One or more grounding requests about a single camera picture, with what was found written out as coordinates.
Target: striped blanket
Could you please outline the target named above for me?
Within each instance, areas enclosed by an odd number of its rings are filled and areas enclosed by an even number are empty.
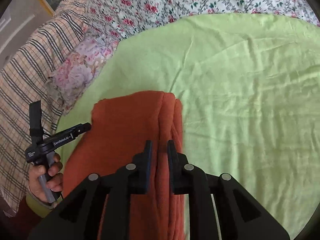
[[[0,208],[14,215],[25,195],[29,165],[24,151],[31,144],[29,104],[41,100],[44,132],[54,133],[61,102],[49,96],[48,76],[84,38],[87,0],[64,0],[55,17],[40,26],[0,74]]]

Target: pillow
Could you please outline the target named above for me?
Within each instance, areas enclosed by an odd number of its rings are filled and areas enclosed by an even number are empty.
[[[49,76],[51,96],[62,100],[63,114],[69,113],[78,98],[99,75],[117,45],[118,42],[105,44],[102,37],[95,39],[92,35],[87,35]]]

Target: wrinkled fabric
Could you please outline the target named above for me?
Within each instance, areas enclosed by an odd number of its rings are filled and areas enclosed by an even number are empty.
[[[306,0],[88,0],[86,9],[92,27],[87,39],[50,79],[63,101],[63,114],[73,108],[119,41],[146,29],[186,16],[229,12],[286,15],[319,24]]]
[[[294,239],[320,200],[319,52],[320,28],[301,20],[184,18],[119,43],[58,130],[89,122],[103,98],[171,92],[189,163],[230,173]],[[77,142],[59,149],[63,163]]]
[[[183,240],[183,195],[170,193],[167,157],[170,139],[182,152],[181,111],[181,102],[172,93],[160,91],[99,101],[92,110],[91,130],[66,164],[63,195],[91,173],[106,176],[131,163],[151,140],[148,192],[131,195],[129,239]]]

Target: orange towel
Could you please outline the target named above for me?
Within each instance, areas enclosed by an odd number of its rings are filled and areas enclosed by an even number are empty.
[[[92,111],[92,129],[69,158],[64,172],[68,195],[91,173],[112,174],[142,152],[152,140],[149,192],[132,195],[130,240],[180,240],[183,233],[183,195],[169,191],[167,141],[182,152],[181,102],[171,93],[145,91],[104,99]]]

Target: floral bedspread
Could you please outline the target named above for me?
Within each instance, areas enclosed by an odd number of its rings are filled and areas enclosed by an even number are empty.
[[[88,0],[92,28],[52,76],[52,85],[64,101],[64,114],[98,75],[119,41],[182,17],[213,13],[278,14],[320,26],[306,0]]]

